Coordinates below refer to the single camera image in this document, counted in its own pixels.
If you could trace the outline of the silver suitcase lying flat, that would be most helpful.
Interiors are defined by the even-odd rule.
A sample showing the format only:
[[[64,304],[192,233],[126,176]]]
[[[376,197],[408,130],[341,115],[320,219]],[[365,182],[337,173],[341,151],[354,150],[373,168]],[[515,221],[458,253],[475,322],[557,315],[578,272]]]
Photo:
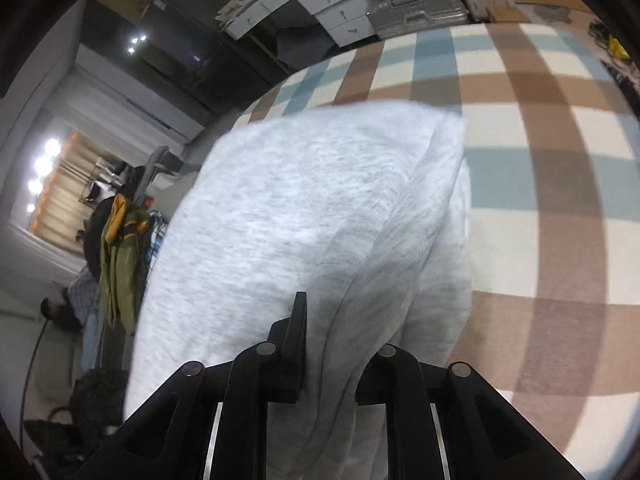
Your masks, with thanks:
[[[383,0],[367,17],[378,38],[386,40],[468,24],[470,11],[462,0]]]

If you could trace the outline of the plaid bed sheet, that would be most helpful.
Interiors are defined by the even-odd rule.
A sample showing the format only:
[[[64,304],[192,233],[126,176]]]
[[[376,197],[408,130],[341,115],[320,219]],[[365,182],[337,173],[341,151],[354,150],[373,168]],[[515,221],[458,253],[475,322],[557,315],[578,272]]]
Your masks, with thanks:
[[[639,125],[614,80],[566,30],[466,25],[305,68],[240,123],[380,99],[468,126],[473,311],[452,356],[614,478],[639,435]]]

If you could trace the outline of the olive green jacket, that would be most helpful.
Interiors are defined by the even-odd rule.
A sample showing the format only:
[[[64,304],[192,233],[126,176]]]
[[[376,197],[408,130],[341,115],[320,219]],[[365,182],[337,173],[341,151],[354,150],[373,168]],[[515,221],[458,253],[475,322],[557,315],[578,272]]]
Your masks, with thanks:
[[[136,329],[143,239],[150,217],[122,194],[114,197],[100,238],[100,291],[105,321],[122,324],[127,336]]]

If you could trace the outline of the light grey hoodie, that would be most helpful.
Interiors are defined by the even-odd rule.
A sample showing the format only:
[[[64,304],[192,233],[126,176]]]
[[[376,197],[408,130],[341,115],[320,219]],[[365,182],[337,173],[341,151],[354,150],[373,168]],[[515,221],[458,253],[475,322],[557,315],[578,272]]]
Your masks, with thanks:
[[[358,406],[394,344],[450,356],[471,311],[465,124],[410,101],[310,108],[220,138],[145,289],[124,412],[183,363],[228,362],[307,296],[300,400],[269,413],[273,479],[384,479],[385,413]]]

